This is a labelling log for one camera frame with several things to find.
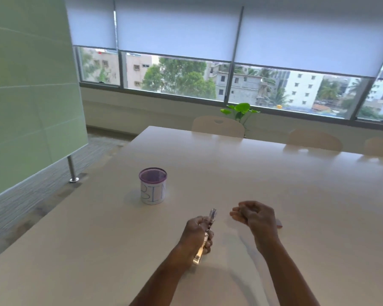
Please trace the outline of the white roller blind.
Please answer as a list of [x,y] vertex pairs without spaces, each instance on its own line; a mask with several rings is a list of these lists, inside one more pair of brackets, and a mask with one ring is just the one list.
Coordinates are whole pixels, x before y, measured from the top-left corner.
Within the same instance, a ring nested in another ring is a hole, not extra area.
[[231,61],[241,8],[232,0],[116,0],[119,49]]
[[117,49],[113,0],[65,0],[74,46]]
[[248,8],[235,62],[372,77],[383,62],[383,17]]

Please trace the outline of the beige chair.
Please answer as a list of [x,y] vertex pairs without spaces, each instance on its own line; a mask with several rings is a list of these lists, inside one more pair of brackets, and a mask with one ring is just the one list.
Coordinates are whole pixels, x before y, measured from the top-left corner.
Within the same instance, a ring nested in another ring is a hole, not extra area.
[[241,123],[229,118],[215,116],[201,116],[195,118],[192,123],[191,131],[235,138],[245,137],[245,128]]
[[288,134],[287,144],[335,152],[343,149],[341,141],[335,136],[312,129],[294,129]]
[[383,157],[383,138],[367,139],[363,146],[363,154],[370,157]]

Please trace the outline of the person's left forearm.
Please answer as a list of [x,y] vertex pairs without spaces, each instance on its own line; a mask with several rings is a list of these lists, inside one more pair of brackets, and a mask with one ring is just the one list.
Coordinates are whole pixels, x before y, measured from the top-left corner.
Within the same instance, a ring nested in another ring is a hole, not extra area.
[[199,248],[178,243],[129,306],[170,306],[179,281],[191,267]]

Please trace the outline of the clear pen with gold cap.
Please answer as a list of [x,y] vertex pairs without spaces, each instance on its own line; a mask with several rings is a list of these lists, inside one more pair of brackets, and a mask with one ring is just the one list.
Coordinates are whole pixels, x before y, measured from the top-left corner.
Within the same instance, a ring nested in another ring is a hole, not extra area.
[[217,214],[217,210],[215,208],[213,208],[210,213],[209,213],[209,218],[210,218],[210,222],[208,224],[208,228],[205,230],[205,233],[204,233],[204,241],[203,241],[203,244],[202,246],[199,248],[199,251],[197,252],[197,254],[195,255],[194,259],[193,259],[193,263],[195,265],[199,265],[200,261],[201,261],[201,258],[203,256],[203,253],[204,253],[204,250],[205,250],[205,246],[206,246],[206,243],[209,239],[209,234],[210,234],[210,231],[211,231],[211,226],[213,225],[214,221],[215,221],[215,217],[216,217],[216,214]]

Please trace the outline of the green leafy plant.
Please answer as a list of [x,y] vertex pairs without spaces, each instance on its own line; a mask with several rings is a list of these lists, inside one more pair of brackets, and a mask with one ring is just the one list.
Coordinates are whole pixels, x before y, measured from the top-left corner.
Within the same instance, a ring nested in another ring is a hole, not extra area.
[[258,114],[260,111],[251,108],[249,103],[239,103],[236,105],[227,105],[225,108],[221,108],[220,112],[224,115],[232,115],[232,119],[240,123],[245,130],[246,123],[253,114]]

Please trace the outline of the purple mesh cup with white label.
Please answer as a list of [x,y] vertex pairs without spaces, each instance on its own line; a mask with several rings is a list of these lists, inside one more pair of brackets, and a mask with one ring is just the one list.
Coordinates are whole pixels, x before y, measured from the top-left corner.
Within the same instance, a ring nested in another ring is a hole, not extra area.
[[166,194],[167,172],[151,167],[140,171],[141,201],[146,205],[157,205],[164,201]]

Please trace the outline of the person's right hand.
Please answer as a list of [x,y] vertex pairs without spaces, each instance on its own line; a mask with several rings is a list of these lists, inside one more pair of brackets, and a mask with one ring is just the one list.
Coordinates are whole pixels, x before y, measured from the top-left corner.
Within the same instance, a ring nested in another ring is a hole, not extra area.
[[259,249],[270,242],[278,242],[279,236],[276,227],[274,209],[259,202],[259,218],[250,224],[245,224],[254,236],[255,244]]

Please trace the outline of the person's right forearm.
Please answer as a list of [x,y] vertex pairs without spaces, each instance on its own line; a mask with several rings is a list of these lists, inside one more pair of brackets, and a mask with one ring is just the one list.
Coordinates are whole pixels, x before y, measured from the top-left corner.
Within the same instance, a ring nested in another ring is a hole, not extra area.
[[321,306],[278,237],[254,237],[270,272],[280,306]]

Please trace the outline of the metal partition post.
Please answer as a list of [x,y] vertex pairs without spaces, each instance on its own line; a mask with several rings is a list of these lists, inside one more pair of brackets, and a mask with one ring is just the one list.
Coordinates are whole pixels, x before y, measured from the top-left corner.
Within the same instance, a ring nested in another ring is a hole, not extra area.
[[67,156],[67,162],[68,162],[68,167],[69,167],[69,172],[71,175],[71,179],[69,180],[70,183],[76,183],[79,181],[79,177],[76,174],[73,160],[72,160],[72,155]]

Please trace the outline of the person's left hand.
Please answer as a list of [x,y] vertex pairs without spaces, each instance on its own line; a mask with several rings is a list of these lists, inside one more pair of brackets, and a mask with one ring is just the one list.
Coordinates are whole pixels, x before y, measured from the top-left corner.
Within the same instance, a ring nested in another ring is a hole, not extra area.
[[187,260],[193,263],[198,251],[199,233],[196,217],[187,221],[183,233],[178,242],[178,247]]

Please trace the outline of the dark window frame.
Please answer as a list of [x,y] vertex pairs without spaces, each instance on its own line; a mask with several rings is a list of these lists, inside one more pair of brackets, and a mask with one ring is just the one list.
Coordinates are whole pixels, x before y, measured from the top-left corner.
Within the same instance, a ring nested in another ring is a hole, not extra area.
[[382,73],[339,75],[85,46],[74,46],[74,55],[87,86],[383,125]]

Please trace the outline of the green glass partition panel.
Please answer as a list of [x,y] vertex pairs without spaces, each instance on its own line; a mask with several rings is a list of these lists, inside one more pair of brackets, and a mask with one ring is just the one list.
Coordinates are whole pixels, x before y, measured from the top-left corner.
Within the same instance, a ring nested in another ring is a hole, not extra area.
[[0,194],[88,143],[64,0],[0,0]]

